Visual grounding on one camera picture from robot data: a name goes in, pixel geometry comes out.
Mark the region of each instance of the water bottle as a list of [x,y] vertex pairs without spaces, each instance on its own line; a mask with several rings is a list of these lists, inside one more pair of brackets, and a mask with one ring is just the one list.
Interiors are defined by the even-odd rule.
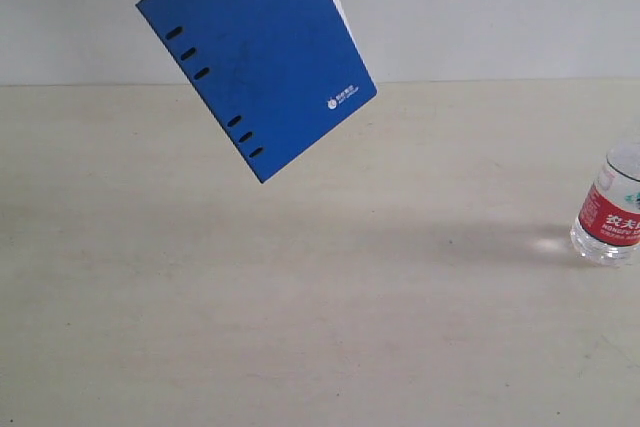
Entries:
[[640,138],[611,149],[571,229],[578,253],[599,265],[633,263],[640,245]]

